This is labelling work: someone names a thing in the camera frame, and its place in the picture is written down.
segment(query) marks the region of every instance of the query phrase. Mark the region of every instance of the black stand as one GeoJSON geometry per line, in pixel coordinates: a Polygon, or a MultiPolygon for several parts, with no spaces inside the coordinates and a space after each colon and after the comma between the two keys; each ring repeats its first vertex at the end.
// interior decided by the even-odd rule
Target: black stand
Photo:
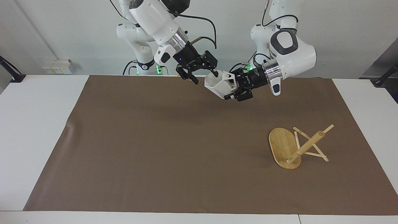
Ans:
{"type": "Polygon", "coordinates": [[[373,81],[375,85],[381,86],[384,81],[388,79],[392,74],[398,72],[398,63],[396,63],[390,70],[388,70],[382,77],[373,81]]]}
{"type": "Polygon", "coordinates": [[[16,73],[9,65],[8,63],[4,60],[3,57],[0,56],[0,64],[3,66],[4,69],[6,69],[12,76],[12,80],[10,83],[20,83],[22,80],[26,77],[25,74],[18,74],[16,73]]]}

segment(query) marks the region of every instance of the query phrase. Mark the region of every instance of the led light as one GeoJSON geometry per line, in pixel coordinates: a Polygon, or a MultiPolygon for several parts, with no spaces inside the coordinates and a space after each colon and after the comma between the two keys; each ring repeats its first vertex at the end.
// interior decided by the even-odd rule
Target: led light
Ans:
{"type": "Polygon", "coordinates": [[[158,74],[160,75],[162,73],[162,68],[159,65],[157,65],[156,68],[158,69],[158,74]]]}

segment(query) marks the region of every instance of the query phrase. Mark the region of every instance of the black clamp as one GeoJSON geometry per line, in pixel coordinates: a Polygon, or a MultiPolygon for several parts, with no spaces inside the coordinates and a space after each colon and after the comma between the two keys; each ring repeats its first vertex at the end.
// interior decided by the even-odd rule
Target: black clamp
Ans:
{"type": "Polygon", "coordinates": [[[178,62],[176,71],[181,78],[184,80],[190,79],[196,85],[199,81],[192,74],[194,71],[206,69],[210,70],[215,77],[219,75],[217,71],[214,71],[217,68],[218,60],[209,51],[205,51],[204,54],[200,55],[190,42],[180,52],[175,54],[173,58],[178,62]]]}
{"type": "Polygon", "coordinates": [[[235,79],[239,84],[234,93],[224,96],[225,100],[236,99],[238,102],[253,98],[252,90],[268,84],[262,66],[250,70],[248,73],[243,68],[238,68],[231,72],[235,75],[235,79]]]}

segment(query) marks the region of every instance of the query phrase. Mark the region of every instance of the bamboo stand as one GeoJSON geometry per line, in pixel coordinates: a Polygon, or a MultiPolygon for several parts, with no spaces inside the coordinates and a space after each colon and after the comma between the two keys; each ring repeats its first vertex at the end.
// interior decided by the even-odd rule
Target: bamboo stand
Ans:
{"type": "Polygon", "coordinates": [[[284,128],[276,128],[269,134],[269,143],[271,145],[272,154],[277,164],[285,169],[295,169],[301,164],[301,156],[303,154],[317,156],[323,158],[326,162],[329,161],[327,156],[316,145],[325,134],[330,131],[334,125],[332,124],[324,131],[318,131],[314,136],[309,137],[307,134],[294,127],[295,134],[293,135],[289,130],[284,128]],[[308,141],[300,146],[297,133],[301,134],[308,141]],[[314,147],[318,152],[311,153],[308,150],[314,147]]]}

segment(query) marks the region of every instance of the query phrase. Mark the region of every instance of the wooden dowel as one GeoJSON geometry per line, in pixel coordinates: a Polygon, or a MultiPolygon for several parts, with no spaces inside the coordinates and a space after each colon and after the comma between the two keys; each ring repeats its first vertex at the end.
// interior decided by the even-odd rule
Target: wooden dowel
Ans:
{"type": "Polygon", "coordinates": [[[334,125],[333,125],[333,124],[330,125],[328,128],[326,128],[326,129],[324,130],[324,133],[327,133],[327,132],[330,131],[332,128],[334,128],[334,125]]]}
{"type": "Polygon", "coordinates": [[[300,129],[298,129],[298,128],[296,128],[296,127],[294,127],[293,129],[294,129],[296,132],[298,132],[300,135],[306,137],[308,140],[311,139],[306,133],[302,132],[300,129]]]}
{"type": "Polygon", "coordinates": [[[305,152],[304,154],[306,154],[306,155],[313,155],[313,156],[316,156],[316,157],[321,157],[321,158],[323,158],[323,156],[321,156],[320,154],[316,154],[316,153],[312,153],[312,152],[305,152]]]}
{"type": "Polygon", "coordinates": [[[295,132],[295,138],[296,138],[296,144],[297,144],[297,150],[300,148],[300,143],[299,143],[299,136],[297,135],[297,132],[295,132]]]}
{"type": "Polygon", "coordinates": [[[316,144],[323,137],[325,137],[325,133],[322,131],[318,131],[314,136],[308,140],[303,146],[301,146],[296,153],[294,153],[288,160],[288,164],[292,164],[297,158],[302,156],[305,152],[307,152],[313,144],[316,144]]]}
{"type": "Polygon", "coordinates": [[[321,149],[317,146],[317,145],[312,145],[315,150],[321,155],[321,157],[326,161],[329,162],[329,159],[327,158],[327,156],[321,151],[321,149]]]}

